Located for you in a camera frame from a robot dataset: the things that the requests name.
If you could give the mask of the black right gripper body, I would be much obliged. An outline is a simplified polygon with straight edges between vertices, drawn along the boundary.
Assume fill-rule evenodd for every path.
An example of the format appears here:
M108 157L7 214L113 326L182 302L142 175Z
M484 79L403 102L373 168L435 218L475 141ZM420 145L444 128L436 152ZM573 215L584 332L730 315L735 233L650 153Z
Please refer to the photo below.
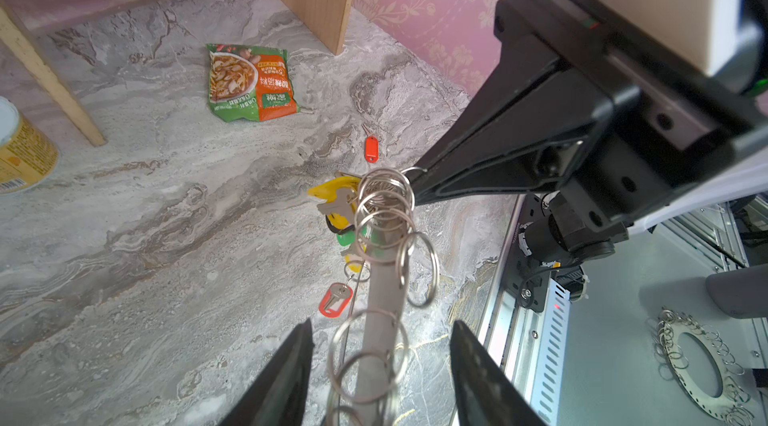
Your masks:
M767 118L752 96L767 73L764 23L739 23L736 57L711 77L599 0L499 0L500 59L504 43L533 35L614 105L585 163L549 192L592 231L687 212L699 205L696 192L703 204L741 195L719 180L767 147Z

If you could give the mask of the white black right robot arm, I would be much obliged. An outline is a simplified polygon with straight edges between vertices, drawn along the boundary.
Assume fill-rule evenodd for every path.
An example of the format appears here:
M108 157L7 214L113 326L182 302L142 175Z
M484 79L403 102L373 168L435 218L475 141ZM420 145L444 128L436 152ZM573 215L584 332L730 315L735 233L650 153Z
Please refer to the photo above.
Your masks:
M767 145L766 27L744 16L707 75L599 0L500 0L500 59L409 173L416 202L550 193L518 246L541 263L610 255L648 225L734 194Z

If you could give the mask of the green key tag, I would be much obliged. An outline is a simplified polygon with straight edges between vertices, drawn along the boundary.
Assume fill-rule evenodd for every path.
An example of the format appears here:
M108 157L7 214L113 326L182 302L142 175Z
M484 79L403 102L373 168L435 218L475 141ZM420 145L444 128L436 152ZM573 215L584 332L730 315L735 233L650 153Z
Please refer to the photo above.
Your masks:
M336 236L338 243L344 248L351 247L355 243L360 243L363 238L367 239L368 237L369 235L367 233L357 235L355 230L349 230Z

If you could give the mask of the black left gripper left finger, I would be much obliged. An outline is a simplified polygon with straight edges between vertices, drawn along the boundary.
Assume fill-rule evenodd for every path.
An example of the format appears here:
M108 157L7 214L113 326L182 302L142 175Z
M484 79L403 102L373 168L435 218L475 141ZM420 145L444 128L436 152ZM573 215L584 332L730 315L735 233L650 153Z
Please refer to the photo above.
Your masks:
M297 324L219 425L301 425L313 356L309 319Z

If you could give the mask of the yellow key tag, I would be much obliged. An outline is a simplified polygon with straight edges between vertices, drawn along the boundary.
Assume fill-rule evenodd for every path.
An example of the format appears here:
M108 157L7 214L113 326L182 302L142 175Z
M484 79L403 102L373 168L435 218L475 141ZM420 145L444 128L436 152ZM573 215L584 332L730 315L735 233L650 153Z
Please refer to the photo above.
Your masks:
M307 191L310 197L320 201L317 209L332 233L343 235L355 229L360 181L359 176L339 173L336 178Z

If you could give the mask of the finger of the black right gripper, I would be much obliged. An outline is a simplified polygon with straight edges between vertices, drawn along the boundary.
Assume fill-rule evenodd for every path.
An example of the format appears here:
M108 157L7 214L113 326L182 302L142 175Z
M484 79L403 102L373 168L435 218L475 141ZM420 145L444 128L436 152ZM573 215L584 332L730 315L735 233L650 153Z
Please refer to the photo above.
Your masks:
M417 204L564 186L605 132L613 102L533 35L499 64L453 126L418 161Z

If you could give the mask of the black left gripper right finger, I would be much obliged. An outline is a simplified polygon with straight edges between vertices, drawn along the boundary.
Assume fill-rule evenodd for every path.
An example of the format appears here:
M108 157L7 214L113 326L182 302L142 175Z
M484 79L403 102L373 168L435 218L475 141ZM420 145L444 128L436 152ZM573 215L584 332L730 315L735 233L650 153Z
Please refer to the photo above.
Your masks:
M453 323L450 360L460 425L545 426L461 320Z

